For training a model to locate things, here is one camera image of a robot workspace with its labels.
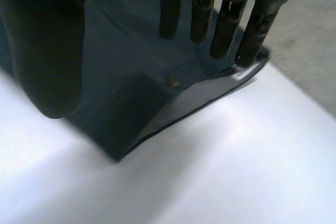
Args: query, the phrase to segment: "gray floor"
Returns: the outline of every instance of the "gray floor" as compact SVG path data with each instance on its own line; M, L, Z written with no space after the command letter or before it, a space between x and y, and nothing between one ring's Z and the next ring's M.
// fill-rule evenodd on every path
M219 9L222 0L216 0ZM241 25L246 26L254 0ZM265 45L271 61L336 116L336 0L290 0L280 10Z

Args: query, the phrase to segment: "robotic hand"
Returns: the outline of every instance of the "robotic hand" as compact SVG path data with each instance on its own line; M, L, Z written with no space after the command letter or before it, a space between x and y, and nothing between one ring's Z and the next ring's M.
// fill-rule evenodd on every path
M36 107L50 118L71 113L81 94L81 65L86 0L0 0L1 17L12 48L14 70ZM174 36L181 0L160 0L160 35ZM250 66L287 0L256 0L240 43L236 63ZM225 58L247 0L223 0L211 46L213 58ZM191 40L206 36L214 0L192 1Z
M160 35L169 39L176 32L181 0L160 0ZM255 60L280 7L288 0L256 0L249 22L240 42L235 62L247 68ZM233 43L247 0L223 0L213 37L210 55L224 59ZM214 0L192 1L191 40L201 43L211 21Z

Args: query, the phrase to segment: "dark gray cloth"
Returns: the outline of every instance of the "dark gray cloth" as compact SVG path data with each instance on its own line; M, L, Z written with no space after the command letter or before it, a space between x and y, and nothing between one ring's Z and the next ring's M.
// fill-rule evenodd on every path
M223 77L228 72L221 73L222 70L233 71L229 67L234 63L242 31L238 31L229 57L224 61L213 60L208 52L217 13L207 41L196 46L190 41L191 1L182 2L181 19L173 40L158 35L159 0L86 2L83 91L79 108L67 119L116 161L148 137L243 84L266 63L267 57L262 58L250 74L238 81ZM0 66L13 74L3 25ZM176 98L200 82L203 82L201 86L189 89L181 99L180 104L189 101L183 109ZM162 113L169 107L179 109ZM150 123L153 118L156 118L155 126Z

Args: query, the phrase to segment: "white table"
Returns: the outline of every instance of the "white table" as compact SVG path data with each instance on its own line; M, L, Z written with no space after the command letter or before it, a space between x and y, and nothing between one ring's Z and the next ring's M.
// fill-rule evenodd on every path
M1 224L336 223L336 122L272 65L120 164L0 83Z

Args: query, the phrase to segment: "small brown button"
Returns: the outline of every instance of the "small brown button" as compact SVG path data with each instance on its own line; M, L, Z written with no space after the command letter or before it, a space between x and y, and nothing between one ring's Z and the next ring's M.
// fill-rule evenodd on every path
M181 86L181 84L173 76L168 76L167 82L172 89L176 89Z

